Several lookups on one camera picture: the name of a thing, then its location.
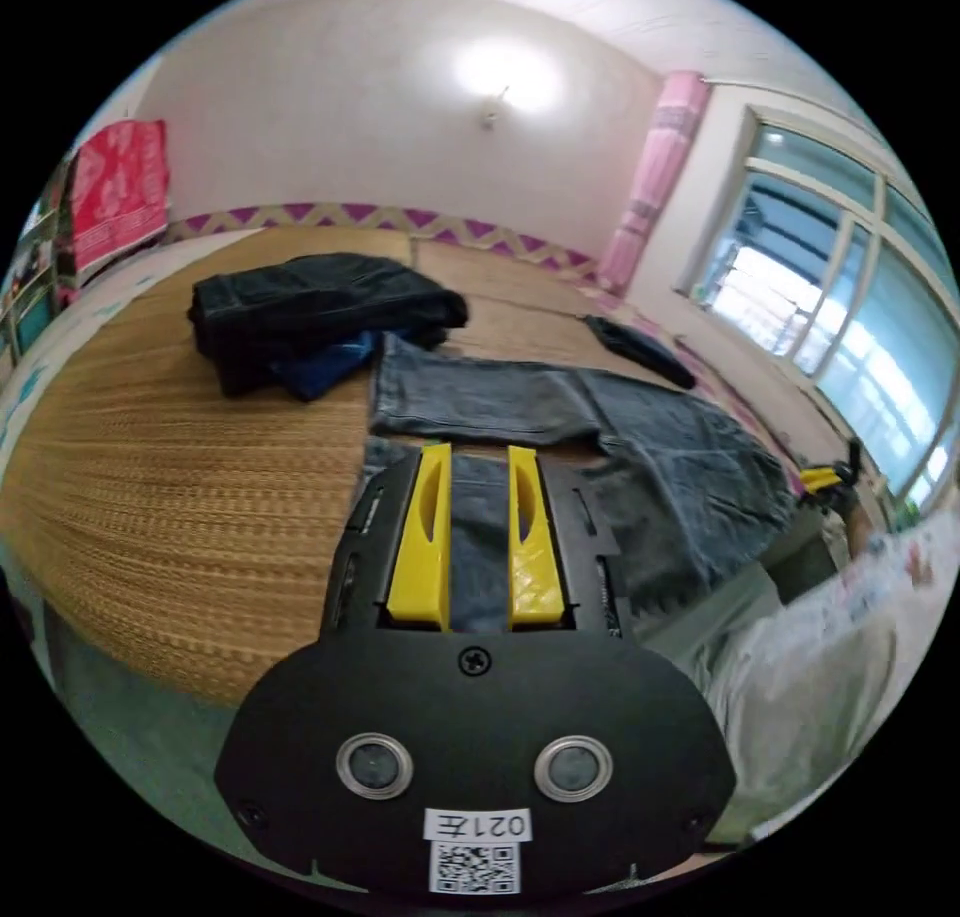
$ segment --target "wall trim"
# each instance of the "wall trim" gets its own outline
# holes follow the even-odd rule
[[[360,203],[261,204],[196,214],[171,223],[164,242],[170,244],[227,231],[278,226],[397,230],[420,240],[488,250],[587,281],[593,279],[597,267],[597,261],[587,254],[499,224],[431,210]]]

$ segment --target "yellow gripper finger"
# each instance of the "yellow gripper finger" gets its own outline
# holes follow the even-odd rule
[[[450,444],[424,447],[387,598],[397,623],[450,629]]]
[[[563,618],[563,589],[536,451],[507,450],[510,479],[509,626],[549,626]]]
[[[841,479],[833,471],[830,471],[829,474],[824,474],[822,477],[817,477],[812,480],[809,478],[803,479],[803,485],[806,487],[807,493],[809,494],[815,494],[818,490],[823,490],[826,487],[835,487],[840,483],[843,483],[843,481],[841,481]]]

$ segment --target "bamboo mat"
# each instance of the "bamboo mat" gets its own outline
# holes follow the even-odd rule
[[[0,533],[84,638],[209,700],[238,703],[316,636],[361,464],[369,374],[308,405],[279,389],[227,400],[194,350],[191,288],[334,251],[412,263],[468,296],[471,321],[451,351],[669,386],[603,349],[575,316],[593,304],[569,283],[393,231],[270,228],[155,284],[49,383],[7,468]]]

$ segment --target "black jacket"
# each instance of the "black jacket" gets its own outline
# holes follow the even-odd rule
[[[387,257],[320,254],[193,287],[187,316],[197,350],[213,361],[223,393],[274,384],[271,367],[303,360],[361,331],[405,331],[436,346],[467,323],[467,302]]]

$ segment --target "white wall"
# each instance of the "white wall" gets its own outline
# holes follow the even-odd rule
[[[477,41],[556,68],[558,105],[508,107],[455,78]],[[493,0],[303,0],[215,21],[167,52],[139,106],[168,124],[174,218],[355,201],[476,218],[603,252],[660,82],[569,24]]]
[[[71,153],[85,141],[89,140],[94,134],[103,130],[104,127],[116,123],[118,120],[134,118],[138,115],[140,103],[143,95],[146,93],[150,82],[160,68],[163,57],[157,55],[148,60],[142,67],[131,74],[109,97],[100,109],[90,118],[86,127],[77,136],[74,141]]]
[[[703,123],[662,216],[651,235],[627,299],[690,345],[736,387],[773,430],[813,460],[845,456],[843,439],[810,399],[758,348],[719,319],[702,313],[674,288],[699,277],[699,268],[724,226],[743,183],[743,160],[752,143],[751,109],[764,118],[786,117],[816,128],[831,142],[889,172],[905,192],[906,172],[881,143],[842,117],[770,91],[716,86]]]

